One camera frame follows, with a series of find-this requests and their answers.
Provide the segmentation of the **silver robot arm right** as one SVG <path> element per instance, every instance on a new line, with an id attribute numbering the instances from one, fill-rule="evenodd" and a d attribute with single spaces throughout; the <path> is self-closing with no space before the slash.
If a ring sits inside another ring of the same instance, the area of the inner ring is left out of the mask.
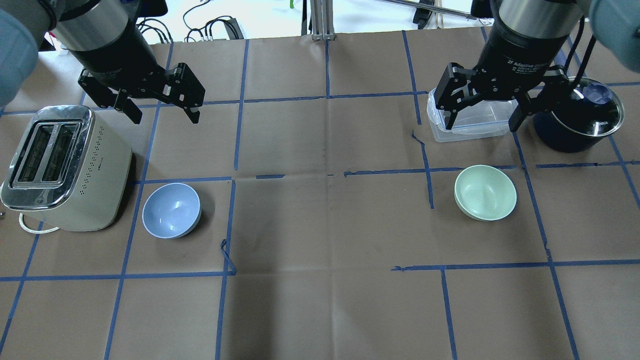
<path id="1" fill-rule="evenodd" d="M 446 66 L 435 89 L 435 106 L 445 127 L 458 114 L 482 101 L 516 101 L 509 129 L 524 119 L 550 112 L 578 85 L 583 71 L 569 80 L 553 61 L 582 18 L 589 20 L 591 51 L 599 42 L 629 71 L 639 71 L 639 2 L 637 0 L 483 0 L 493 26 L 477 63 Z"/>

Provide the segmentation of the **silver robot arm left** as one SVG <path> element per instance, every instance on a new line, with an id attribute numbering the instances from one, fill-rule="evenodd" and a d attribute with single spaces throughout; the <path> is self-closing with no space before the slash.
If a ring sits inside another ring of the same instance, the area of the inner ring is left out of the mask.
<path id="1" fill-rule="evenodd" d="M 1 105 L 11 103 L 35 70 L 48 33 L 82 64 L 78 84 L 101 109 L 139 124 L 135 100 L 154 99 L 199 122 L 205 88 L 186 63 L 158 64 L 135 20 L 119 0 L 3 0 Z"/>

